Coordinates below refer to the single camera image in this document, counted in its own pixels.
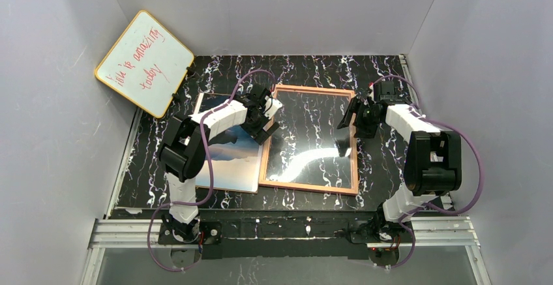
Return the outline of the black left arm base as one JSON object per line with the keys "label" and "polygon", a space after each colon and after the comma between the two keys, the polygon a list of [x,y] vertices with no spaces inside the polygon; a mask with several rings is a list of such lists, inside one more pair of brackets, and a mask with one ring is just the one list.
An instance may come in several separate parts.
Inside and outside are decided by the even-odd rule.
{"label": "black left arm base", "polygon": [[160,245],[217,245],[222,239],[222,225],[199,220],[187,225],[162,222],[157,237]]}

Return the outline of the landscape photo board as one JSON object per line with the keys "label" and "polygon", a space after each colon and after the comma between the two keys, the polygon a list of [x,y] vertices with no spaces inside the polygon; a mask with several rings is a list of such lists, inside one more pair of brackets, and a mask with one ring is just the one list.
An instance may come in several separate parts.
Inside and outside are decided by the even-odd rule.
{"label": "landscape photo board", "polygon": [[214,188],[257,193],[262,148],[240,126],[209,141]]}

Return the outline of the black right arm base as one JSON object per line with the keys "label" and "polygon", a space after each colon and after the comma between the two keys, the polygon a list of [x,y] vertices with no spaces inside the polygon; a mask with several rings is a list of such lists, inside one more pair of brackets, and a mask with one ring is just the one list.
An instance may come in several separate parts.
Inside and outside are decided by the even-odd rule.
{"label": "black right arm base", "polygon": [[346,236],[354,244],[383,243],[384,246],[395,247],[398,244],[412,241],[412,236],[407,232],[412,229],[411,222],[401,226],[395,222],[378,222],[376,220],[354,220],[349,222]]}

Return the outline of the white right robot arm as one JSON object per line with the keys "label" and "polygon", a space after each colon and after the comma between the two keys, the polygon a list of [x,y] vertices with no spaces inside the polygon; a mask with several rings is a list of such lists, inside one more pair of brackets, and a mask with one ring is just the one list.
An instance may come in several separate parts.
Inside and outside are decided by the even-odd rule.
{"label": "white right robot arm", "polygon": [[372,139],[381,124],[403,137],[407,155],[403,183],[378,208],[380,222],[407,222],[413,210],[460,188],[460,135],[426,122],[413,104],[399,96],[392,81],[374,83],[366,99],[351,98],[337,127],[353,126],[355,138]]}

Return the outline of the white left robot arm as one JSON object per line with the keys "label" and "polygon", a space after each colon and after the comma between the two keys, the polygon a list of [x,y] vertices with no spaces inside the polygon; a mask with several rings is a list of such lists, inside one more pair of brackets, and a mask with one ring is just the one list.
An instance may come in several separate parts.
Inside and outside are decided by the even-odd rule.
{"label": "white left robot arm", "polygon": [[157,159],[170,179],[170,220],[190,224],[198,215],[196,176],[206,166],[208,193],[215,177],[209,147],[231,141],[230,131],[238,127],[258,145],[263,145],[279,127],[273,117],[283,104],[267,88],[255,85],[249,92],[231,94],[220,104],[191,115],[175,115],[158,149]]}

